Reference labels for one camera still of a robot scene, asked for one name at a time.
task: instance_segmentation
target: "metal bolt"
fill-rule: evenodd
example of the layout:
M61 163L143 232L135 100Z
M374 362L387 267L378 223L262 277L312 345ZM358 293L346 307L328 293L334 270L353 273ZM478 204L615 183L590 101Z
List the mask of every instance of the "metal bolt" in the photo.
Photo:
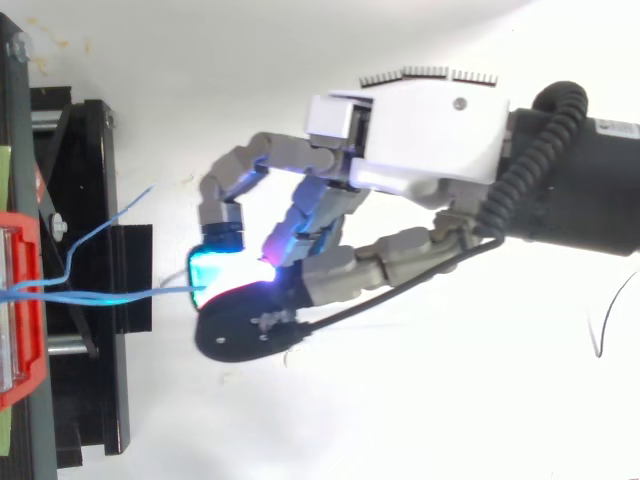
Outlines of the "metal bolt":
M62 237L64 237L64 234L67 233L67 231L69 231L69 226L67 225L67 222L62 220L62 216L60 216L59 213L54 213L53 215L51 215L51 220L49 221L49 224L51 226L51 235L53 236L53 239L56 242L59 242L60 240L62 240Z
M104 119L105 125L108 129L112 130L118 126L118 122L116 121L116 116L113 113L113 110L107 110Z
M467 99L458 97L453 101L453 108L456 110L464 110L467 108Z
M7 53L20 63L27 63L31 60L33 52L33 41L24 32L18 32L11 37L7 43Z

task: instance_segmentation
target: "white label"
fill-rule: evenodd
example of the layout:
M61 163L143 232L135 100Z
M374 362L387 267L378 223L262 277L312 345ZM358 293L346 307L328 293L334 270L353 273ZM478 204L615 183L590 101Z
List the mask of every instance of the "white label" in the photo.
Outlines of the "white label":
M595 121L596 132L601 135L640 140L640 126L635 123L616 122L615 120L602 120L599 118L596 118Z

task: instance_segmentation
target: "white background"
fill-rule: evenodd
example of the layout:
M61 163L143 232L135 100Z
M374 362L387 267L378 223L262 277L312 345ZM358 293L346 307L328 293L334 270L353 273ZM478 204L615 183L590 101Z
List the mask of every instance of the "white background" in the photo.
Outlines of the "white background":
M568 79L589 92L592 116L639 121L634 4L1 0L0 10L34 39L34 86L72 85L76 101L117 111L120 205L159 183L124 219L154 224L157 285L199 240L197 185L211 163L257 131L301 134L311 95L361 75L404 64L498 73L514 107ZM281 219L296 181L274 175L246 198L250 244ZM374 195L345 240L430 218ZM159 299L154 332L127 338L131 446L116 458L85 449L85 466L60 477L640 477L640 278L620 297L601 360L586 326L591 316L599 328L636 264L512 241L316 335L286 363L205 359L188 298Z

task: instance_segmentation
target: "black cylindrical motor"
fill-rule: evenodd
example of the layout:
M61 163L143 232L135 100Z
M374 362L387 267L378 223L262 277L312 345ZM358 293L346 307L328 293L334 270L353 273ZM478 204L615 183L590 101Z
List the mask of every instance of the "black cylindrical motor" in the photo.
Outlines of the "black cylindrical motor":
M511 114L511 146L501 173L549 117L526 109ZM569 153L518 205L508 235L616 255L638 250L640 126L588 118Z

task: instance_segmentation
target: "black cable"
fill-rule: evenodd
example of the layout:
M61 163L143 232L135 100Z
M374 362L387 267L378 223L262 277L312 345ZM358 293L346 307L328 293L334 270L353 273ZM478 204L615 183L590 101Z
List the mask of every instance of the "black cable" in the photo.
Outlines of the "black cable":
M533 108L550 113L551 118L489 189L477 217L476 235L485 238L506 235L520 200L539 185L577 140L588 106L584 89L572 82L554 83L540 92Z
M638 272L633 272L631 274L631 276L629 278L627 278L627 281L624 282L622 284L622 286L618 289L618 291L616 292L616 294L613 297L613 300L611 300L611 303L609 304L609 308L607 309L607 314L604 316L604 322L602 324L602 331L600 332L600 348L598 348L598 350L596 351L596 358L601 358L602 357L602 352L604 351L604 334L605 334L605 332L607 330L607 322L609 321L609 316L611 315L611 310L613 310L613 305L616 303L616 300L618 300L618 297L622 293L622 290L624 290L624 288L629 284L631 279L636 276L636 273L638 273Z
M414 277L411 280L407 280L406 282L404 282L401 285L398 285L394 289L389 290L388 292L385 292L381 295L378 295L377 297L374 297L371 300L367 300L358 305L355 305L354 307L347 308L346 310L338 312L335 315L331 315L322 320L318 320L317 322L307 324L308 326L306 328L308 329L308 333L316 332L321 328L334 325L342 320L345 320L347 318L358 315L366 310L369 310L370 308L377 307L378 305L386 302L387 300L391 300L392 298L395 298L398 295L401 295L404 292L411 290L413 287L416 287L421 283L426 282L431 277L434 277L439 273L446 272L450 268L455 267L460 262L463 262L464 260L468 260L472 257L475 257L476 255L480 255L481 253L486 253L490 250L498 248L503 243L504 243L504 238L502 237L496 238L495 240L491 240L490 242L483 243L476 247L470 248L469 250L466 250L462 253L459 253L455 257L451 257L450 259L445 260L444 262L436 265L435 267L425 270L417 277Z

